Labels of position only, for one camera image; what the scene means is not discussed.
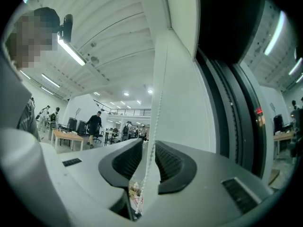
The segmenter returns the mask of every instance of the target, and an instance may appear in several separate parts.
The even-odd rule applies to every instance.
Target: white ceiling
[[[281,91],[290,90],[303,72],[300,67],[292,76],[289,71],[295,65],[294,49],[297,46],[293,27],[288,19],[284,22],[282,32],[271,53],[264,51],[278,24],[280,9],[270,0],[265,7],[257,34],[244,57],[258,82],[263,86],[275,87]]]
[[[87,63],[80,66],[61,46],[24,72],[57,97],[98,92],[101,103],[140,100],[151,106],[154,45],[140,0],[29,0],[31,9],[56,10],[61,24],[73,15],[70,45]],[[92,63],[91,57],[98,63]],[[45,80],[44,73],[60,88]],[[124,92],[130,95],[125,98]]]

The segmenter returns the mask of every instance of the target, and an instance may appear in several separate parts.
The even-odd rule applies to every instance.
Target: office chair
[[[95,142],[100,141],[100,143],[102,142],[101,140],[98,139],[98,137],[102,137],[103,135],[100,135],[100,126],[97,126],[96,132],[94,134],[94,138],[93,140],[95,140]]]
[[[110,143],[112,143],[112,141],[115,143],[116,137],[118,136],[118,132],[119,130],[117,128],[113,129],[113,133],[115,134],[113,134],[113,138],[111,139]]]

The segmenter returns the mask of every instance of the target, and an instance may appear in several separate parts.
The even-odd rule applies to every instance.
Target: backpack
[[[56,122],[56,114],[52,113],[51,115],[51,122]]]
[[[124,135],[128,134],[128,127],[127,126],[124,126],[124,128],[123,128],[123,134]]]

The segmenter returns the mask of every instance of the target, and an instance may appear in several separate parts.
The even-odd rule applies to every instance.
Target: ceiling beam
[[[91,62],[87,62],[84,67],[88,70],[88,72],[90,72],[90,74],[92,76],[94,76],[95,78],[98,79],[98,81],[100,82],[100,84],[102,85],[107,85],[108,81],[105,77],[102,76],[102,74],[100,73],[99,70],[97,70],[92,64]]]
[[[74,81],[70,80],[70,78],[66,77],[61,71],[59,71],[51,63],[47,63],[46,67],[50,71],[51,74],[54,74],[55,77],[59,78],[62,82],[65,82],[66,84],[68,84],[74,90],[79,91],[79,92],[84,90],[76,82],[74,82]]]
[[[144,84],[145,81],[146,81],[146,78],[143,75],[135,75],[133,77],[127,77],[127,78],[121,77],[121,78],[116,79],[115,81],[111,81],[107,85],[99,85],[97,87],[87,88],[79,93],[73,93],[72,96],[75,97],[75,96],[81,96],[81,95],[85,95],[85,94],[89,94],[89,93],[93,93],[93,92],[101,92],[101,91],[105,91],[107,89],[111,89],[112,87],[115,87],[118,85],[127,87],[127,86],[131,86],[131,85],[138,85],[140,83]]]

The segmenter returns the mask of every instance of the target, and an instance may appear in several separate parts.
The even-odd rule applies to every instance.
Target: black chair
[[[101,143],[102,141],[98,139],[99,137],[103,137],[103,135],[100,134],[100,126],[97,126],[97,129],[96,129],[96,132],[95,132],[95,134],[94,134],[93,140],[94,140],[95,142],[97,142],[97,140],[98,140],[98,141],[100,141],[100,143]]]
[[[117,128],[113,129],[112,138],[110,139],[110,143],[112,143],[112,142],[115,143],[116,137],[118,136],[118,132],[119,132],[119,130]]]

